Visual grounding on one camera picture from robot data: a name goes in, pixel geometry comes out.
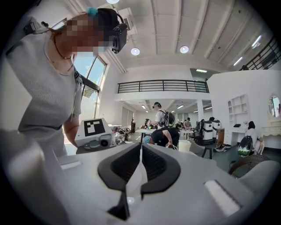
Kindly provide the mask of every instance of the black railing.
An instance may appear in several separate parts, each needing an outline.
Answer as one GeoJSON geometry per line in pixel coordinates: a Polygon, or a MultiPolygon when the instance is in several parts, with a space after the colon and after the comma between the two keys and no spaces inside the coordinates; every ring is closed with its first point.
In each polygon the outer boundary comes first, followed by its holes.
{"type": "Polygon", "coordinates": [[[281,59],[281,52],[278,42],[274,37],[266,44],[266,46],[240,70],[251,69],[269,69],[281,59]]]}
{"type": "Polygon", "coordinates": [[[118,94],[144,91],[194,91],[209,93],[208,85],[204,81],[142,80],[118,84],[118,94]]]}

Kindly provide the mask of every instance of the round mirror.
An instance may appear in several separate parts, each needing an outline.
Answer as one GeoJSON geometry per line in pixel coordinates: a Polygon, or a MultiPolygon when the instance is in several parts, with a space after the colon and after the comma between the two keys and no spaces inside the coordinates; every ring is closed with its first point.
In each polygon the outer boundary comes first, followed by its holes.
{"type": "Polygon", "coordinates": [[[280,101],[279,98],[275,95],[271,96],[269,100],[269,113],[274,117],[278,117],[280,115],[280,101]]]}

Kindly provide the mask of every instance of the white ceiling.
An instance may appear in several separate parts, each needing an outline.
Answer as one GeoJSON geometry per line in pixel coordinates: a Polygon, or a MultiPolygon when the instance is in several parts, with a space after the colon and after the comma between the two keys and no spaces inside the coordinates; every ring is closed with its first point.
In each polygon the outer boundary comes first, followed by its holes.
{"type": "MultiPolygon", "coordinates": [[[[95,7],[106,3],[106,0],[80,1],[95,7]]],[[[120,0],[114,6],[117,10],[131,8],[138,31],[129,36],[127,45],[117,55],[125,68],[145,65],[146,58],[151,63],[169,55],[171,64],[185,65],[195,58],[239,70],[272,35],[245,0],[120,0]],[[261,45],[244,56],[243,52],[259,35],[261,45]],[[180,53],[183,45],[189,47],[187,54],[180,53]],[[138,56],[130,53],[133,47],[140,49],[138,56]],[[178,55],[186,61],[178,60],[178,55]],[[241,56],[242,61],[233,67],[241,56]]]]}
{"type": "MultiPolygon", "coordinates": [[[[197,101],[196,99],[149,99],[149,100],[135,100],[135,101],[122,101],[122,103],[126,106],[129,105],[130,107],[134,108],[138,112],[145,111],[153,112],[153,105],[155,102],[159,102],[162,106],[162,109],[171,112],[175,110],[174,113],[192,113],[197,110],[197,101]]],[[[207,108],[212,106],[210,100],[203,100],[203,108],[207,108]]]]}

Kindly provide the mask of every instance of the white desk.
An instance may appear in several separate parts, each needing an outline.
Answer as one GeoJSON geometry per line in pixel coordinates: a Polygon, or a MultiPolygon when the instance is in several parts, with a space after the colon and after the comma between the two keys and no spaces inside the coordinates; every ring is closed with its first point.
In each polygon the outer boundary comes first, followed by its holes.
{"type": "Polygon", "coordinates": [[[144,138],[144,134],[152,134],[154,131],[155,131],[155,129],[150,129],[150,130],[140,129],[140,130],[136,130],[136,132],[141,133],[140,145],[142,145],[142,139],[144,138]]]}
{"type": "Polygon", "coordinates": [[[194,131],[191,131],[191,130],[187,130],[187,131],[183,131],[183,130],[181,130],[180,131],[182,134],[184,134],[184,135],[186,135],[186,137],[185,137],[185,139],[187,139],[187,134],[193,134],[194,133],[194,131]]]}
{"type": "Polygon", "coordinates": [[[245,137],[247,127],[227,127],[224,129],[223,143],[231,146],[237,145],[245,137]]]}

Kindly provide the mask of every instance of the recessed light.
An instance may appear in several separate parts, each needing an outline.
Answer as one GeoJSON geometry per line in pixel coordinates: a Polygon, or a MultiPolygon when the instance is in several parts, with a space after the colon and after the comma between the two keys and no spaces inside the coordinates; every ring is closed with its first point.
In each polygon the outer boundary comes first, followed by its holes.
{"type": "Polygon", "coordinates": [[[202,73],[206,73],[207,72],[207,70],[202,70],[202,69],[197,69],[196,71],[197,72],[202,72],[202,73]]]}
{"type": "Polygon", "coordinates": [[[115,4],[119,2],[119,0],[106,0],[109,4],[115,4]]]}
{"type": "Polygon", "coordinates": [[[254,47],[256,45],[256,43],[261,39],[261,35],[255,40],[255,42],[252,44],[252,47],[254,47]]]}
{"type": "Polygon", "coordinates": [[[243,59],[243,57],[240,57],[240,59],[238,59],[237,62],[234,63],[233,65],[236,65],[237,63],[239,63],[241,61],[241,59],[243,59]]]}
{"type": "Polygon", "coordinates": [[[139,55],[140,54],[140,50],[138,48],[134,47],[134,48],[132,48],[131,53],[133,55],[139,55]]]}
{"type": "Polygon", "coordinates": [[[182,46],[181,48],[180,48],[180,52],[181,53],[187,53],[188,52],[188,47],[187,46],[182,46]]]}

